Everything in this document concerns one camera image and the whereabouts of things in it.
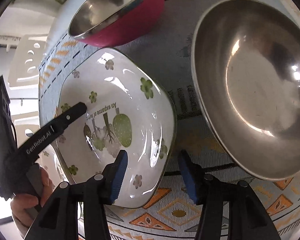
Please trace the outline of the person's left hand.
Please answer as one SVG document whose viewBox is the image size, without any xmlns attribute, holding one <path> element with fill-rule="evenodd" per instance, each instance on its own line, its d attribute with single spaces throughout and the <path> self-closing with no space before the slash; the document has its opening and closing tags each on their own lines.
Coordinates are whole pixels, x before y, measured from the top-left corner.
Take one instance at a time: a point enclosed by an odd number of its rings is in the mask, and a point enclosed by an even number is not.
<svg viewBox="0 0 300 240">
<path fill-rule="evenodd" d="M 27 210 L 37 206 L 38 204 L 43 207 L 55 188 L 47 171 L 42 167 L 40 168 L 40 171 L 43 184 L 43 191 L 40 201 L 37 197 L 30 194 L 17 194 L 10 203 L 13 221 L 22 238 L 25 237 L 34 221 Z"/>
</svg>

